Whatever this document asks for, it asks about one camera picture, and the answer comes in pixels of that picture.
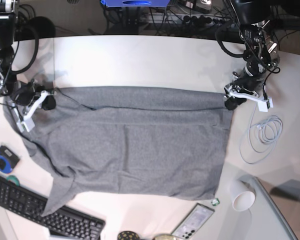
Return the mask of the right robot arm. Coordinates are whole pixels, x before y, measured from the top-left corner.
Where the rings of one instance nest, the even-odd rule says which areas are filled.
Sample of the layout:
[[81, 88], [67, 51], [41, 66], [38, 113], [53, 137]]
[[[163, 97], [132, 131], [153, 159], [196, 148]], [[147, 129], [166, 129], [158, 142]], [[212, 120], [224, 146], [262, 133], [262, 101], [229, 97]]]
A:
[[[17, 75], [31, 68], [38, 55], [40, 39], [55, 37], [56, 28], [46, 17], [25, 17], [20, 9], [26, 7], [17, 0], [0, 0], [0, 97], [10, 97], [14, 104], [23, 107], [32, 107], [42, 99], [39, 107], [48, 111], [56, 107], [54, 90], [34, 80], [21, 83]], [[13, 43], [30, 39], [34, 40], [34, 51], [29, 63], [20, 70], [13, 70], [12, 65], [18, 52], [12, 47]]]

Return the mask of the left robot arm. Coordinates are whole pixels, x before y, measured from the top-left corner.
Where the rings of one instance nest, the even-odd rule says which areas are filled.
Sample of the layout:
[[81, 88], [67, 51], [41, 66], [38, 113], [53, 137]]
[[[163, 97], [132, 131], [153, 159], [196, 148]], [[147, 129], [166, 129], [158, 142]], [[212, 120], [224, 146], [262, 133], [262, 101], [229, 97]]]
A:
[[[243, 59], [245, 67], [232, 73], [232, 81], [224, 87], [225, 107], [233, 111], [246, 101], [254, 101], [261, 112], [273, 107], [273, 101], [266, 92], [266, 83], [271, 74], [280, 73], [280, 58], [277, 43], [271, 35], [271, 7], [265, 0], [224, 0], [223, 4], [230, 19], [215, 32], [220, 48], [230, 57]], [[235, 25], [243, 41], [243, 53], [229, 51], [221, 34]]]

